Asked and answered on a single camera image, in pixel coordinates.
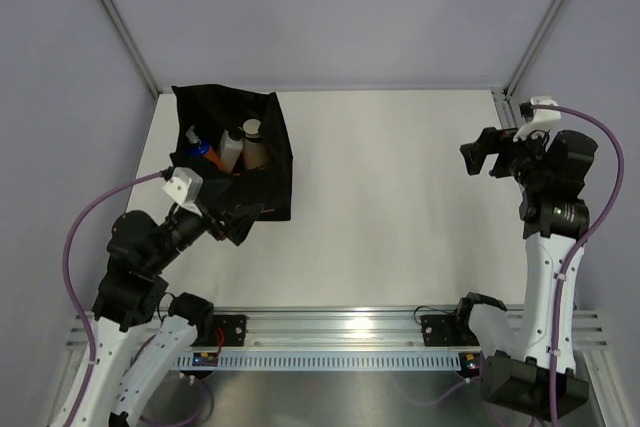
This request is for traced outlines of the clear amber soap bottle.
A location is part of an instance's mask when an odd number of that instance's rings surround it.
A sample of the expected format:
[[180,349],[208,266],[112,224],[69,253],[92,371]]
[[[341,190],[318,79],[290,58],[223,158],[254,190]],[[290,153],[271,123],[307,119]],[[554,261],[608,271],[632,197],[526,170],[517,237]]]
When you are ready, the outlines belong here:
[[225,130],[219,143],[219,158],[224,171],[231,173],[243,150],[244,133],[240,128]]

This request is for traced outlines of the black canvas bag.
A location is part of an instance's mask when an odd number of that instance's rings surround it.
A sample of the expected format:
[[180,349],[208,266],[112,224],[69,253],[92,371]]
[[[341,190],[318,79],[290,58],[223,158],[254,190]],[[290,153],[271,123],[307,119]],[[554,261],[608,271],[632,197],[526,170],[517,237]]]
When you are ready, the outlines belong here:
[[[262,94],[219,84],[174,86],[179,133],[176,150],[170,159],[176,167],[194,170],[203,180],[229,178],[232,184],[219,197],[219,204],[228,210],[240,205],[261,203],[261,221],[291,219],[293,152],[286,122],[277,94]],[[217,147],[226,131],[239,129],[245,121],[261,122],[259,133],[271,156],[264,168],[248,169],[238,162],[227,174],[215,164],[191,152],[186,132],[195,134]]]

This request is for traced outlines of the beige pump bottle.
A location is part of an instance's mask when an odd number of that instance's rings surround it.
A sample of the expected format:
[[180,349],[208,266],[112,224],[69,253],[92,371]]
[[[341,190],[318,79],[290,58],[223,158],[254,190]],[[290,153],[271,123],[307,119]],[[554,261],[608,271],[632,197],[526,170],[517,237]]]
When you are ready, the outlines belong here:
[[269,149],[260,134],[260,127],[261,121],[258,119],[248,119],[242,126],[244,132],[242,156],[247,170],[264,168],[272,163]]

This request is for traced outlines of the orange blue spray bottle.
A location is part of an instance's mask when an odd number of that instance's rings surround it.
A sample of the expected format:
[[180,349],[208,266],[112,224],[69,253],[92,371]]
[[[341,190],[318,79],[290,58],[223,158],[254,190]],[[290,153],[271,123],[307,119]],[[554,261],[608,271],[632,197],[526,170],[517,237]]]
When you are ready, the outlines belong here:
[[185,136],[189,144],[189,153],[191,156],[203,157],[209,162],[213,163],[219,170],[224,170],[224,164],[222,163],[220,157],[217,155],[215,149],[208,141],[201,139],[195,133],[194,126],[189,127],[189,129],[185,133]]

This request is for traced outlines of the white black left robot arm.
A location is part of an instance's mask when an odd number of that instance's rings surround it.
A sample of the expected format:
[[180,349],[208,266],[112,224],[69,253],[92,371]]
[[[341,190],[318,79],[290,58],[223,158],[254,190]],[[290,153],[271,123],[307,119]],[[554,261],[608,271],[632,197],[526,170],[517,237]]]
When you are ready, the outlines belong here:
[[213,304],[182,293],[173,298],[139,356],[132,355],[167,292],[163,270],[205,233],[241,244],[263,210],[260,203],[224,208],[219,199],[231,179],[205,181],[187,168],[168,168],[129,184],[155,179],[164,180],[173,205],[161,224],[140,210],[117,218],[107,245],[107,271],[91,311],[84,311],[70,272],[63,272],[88,346],[82,370],[53,421],[56,426],[134,426],[182,351],[209,342],[220,350],[225,343],[224,323],[216,320]]

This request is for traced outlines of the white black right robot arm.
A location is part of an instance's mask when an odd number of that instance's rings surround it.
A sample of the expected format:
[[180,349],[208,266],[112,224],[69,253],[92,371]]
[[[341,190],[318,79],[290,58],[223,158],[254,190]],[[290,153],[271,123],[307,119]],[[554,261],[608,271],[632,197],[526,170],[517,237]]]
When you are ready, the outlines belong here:
[[590,213],[579,195],[597,143],[563,130],[555,137],[535,130],[519,137],[515,129],[487,127],[461,146],[469,174],[480,173],[495,156],[494,178],[513,178],[522,189],[519,216],[527,258],[525,302],[517,331],[506,305],[470,292],[458,302],[453,332],[461,342],[478,342],[484,401],[551,421],[589,399],[588,382],[576,375],[572,345],[576,277],[584,254],[579,240]]

